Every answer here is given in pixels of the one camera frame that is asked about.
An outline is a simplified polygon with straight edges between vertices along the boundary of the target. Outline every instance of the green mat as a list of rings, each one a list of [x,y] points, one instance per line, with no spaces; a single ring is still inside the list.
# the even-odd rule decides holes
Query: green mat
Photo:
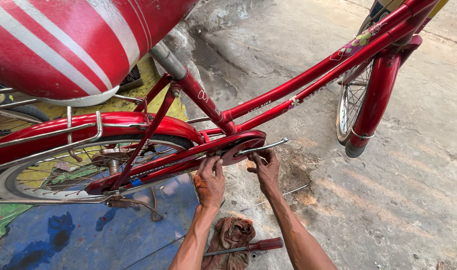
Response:
[[[33,205],[25,204],[1,204],[0,205],[0,237],[2,237],[7,230],[5,227],[21,213],[27,211]]]

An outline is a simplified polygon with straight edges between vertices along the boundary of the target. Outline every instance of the red screwdriver handle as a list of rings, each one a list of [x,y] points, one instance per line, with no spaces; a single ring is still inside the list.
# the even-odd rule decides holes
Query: red screwdriver handle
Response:
[[[252,251],[252,250],[269,250],[269,249],[279,249],[284,247],[284,241],[280,238],[273,238],[273,239],[266,239],[266,240],[260,240],[256,243],[249,243],[247,245],[247,250]]]

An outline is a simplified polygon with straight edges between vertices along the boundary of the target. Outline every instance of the blue painted floor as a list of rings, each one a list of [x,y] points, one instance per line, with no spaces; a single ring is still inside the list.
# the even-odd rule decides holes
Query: blue painted floor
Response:
[[[32,207],[0,239],[0,269],[167,269],[198,200],[187,174],[155,188],[157,210],[165,214],[160,222],[143,206]],[[131,197],[153,205],[150,189]]]

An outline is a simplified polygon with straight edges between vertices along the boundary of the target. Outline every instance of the screwdriver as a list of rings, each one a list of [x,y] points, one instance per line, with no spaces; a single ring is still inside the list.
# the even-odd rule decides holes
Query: screwdriver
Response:
[[[215,252],[209,252],[209,253],[204,253],[203,256],[211,256],[211,255],[217,255],[217,254],[223,254],[223,253],[228,253],[228,252],[235,252],[235,251],[240,251],[240,250],[269,250],[269,249],[279,249],[284,247],[284,241],[280,238],[272,238],[272,239],[266,239],[266,240],[260,240],[256,243],[248,243],[247,246],[239,247],[239,248],[232,248],[232,249],[225,249],[225,250],[220,250],[220,251],[215,251]]]

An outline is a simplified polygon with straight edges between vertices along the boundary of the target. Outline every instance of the blue tape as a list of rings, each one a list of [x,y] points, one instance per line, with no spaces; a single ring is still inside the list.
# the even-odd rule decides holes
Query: blue tape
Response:
[[[135,186],[137,187],[137,186],[140,186],[140,185],[141,185],[141,181],[140,181],[140,179],[138,179],[138,178],[134,178],[134,179],[130,180],[130,183],[131,183],[134,187],[135,187]]]

